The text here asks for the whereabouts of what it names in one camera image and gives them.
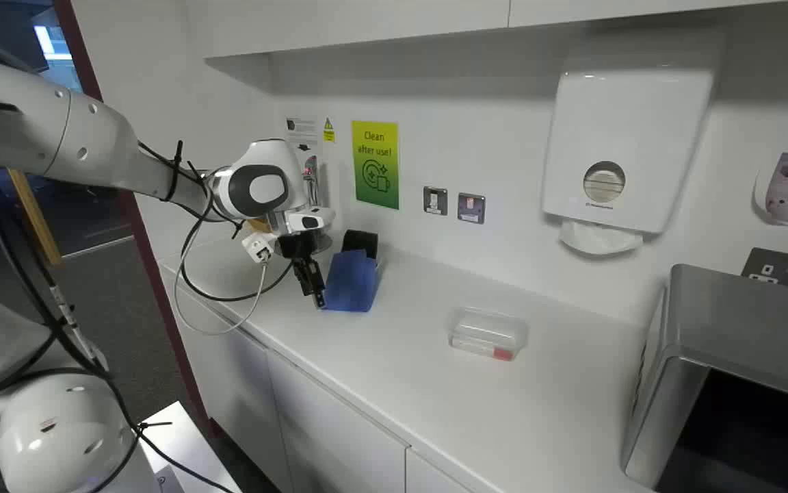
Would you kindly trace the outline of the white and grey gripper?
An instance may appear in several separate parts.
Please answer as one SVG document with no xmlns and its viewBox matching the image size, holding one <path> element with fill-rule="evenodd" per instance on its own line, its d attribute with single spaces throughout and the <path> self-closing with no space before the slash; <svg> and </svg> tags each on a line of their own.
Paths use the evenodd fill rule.
<svg viewBox="0 0 788 493">
<path fill-rule="evenodd" d="M 318 232 L 334 212 L 312 206 L 304 172 L 285 139 L 255 139 L 230 168 L 209 175 L 214 206 L 231 219 L 267 219 L 282 237 Z M 304 295 L 323 306 L 323 272 L 318 261 L 289 261 Z"/>
</svg>

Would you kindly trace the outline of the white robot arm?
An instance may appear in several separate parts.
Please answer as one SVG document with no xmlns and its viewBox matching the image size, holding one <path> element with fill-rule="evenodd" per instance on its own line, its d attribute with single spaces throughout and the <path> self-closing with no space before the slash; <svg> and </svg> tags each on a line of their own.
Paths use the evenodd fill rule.
<svg viewBox="0 0 788 493">
<path fill-rule="evenodd" d="M 136 139 L 103 102 L 0 64 L 0 164 L 51 182 L 125 189 L 203 223 L 266 228 L 244 241 L 263 264 L 334 223 L 305 197 L 285 139 L 255 139 L 230 164 L 192 172 Z M 159 493 L 140 431 L 97 349 L 58 319 L 34 324 L 0 305 L 0 476 L 7 493 Z"/>
</svg>

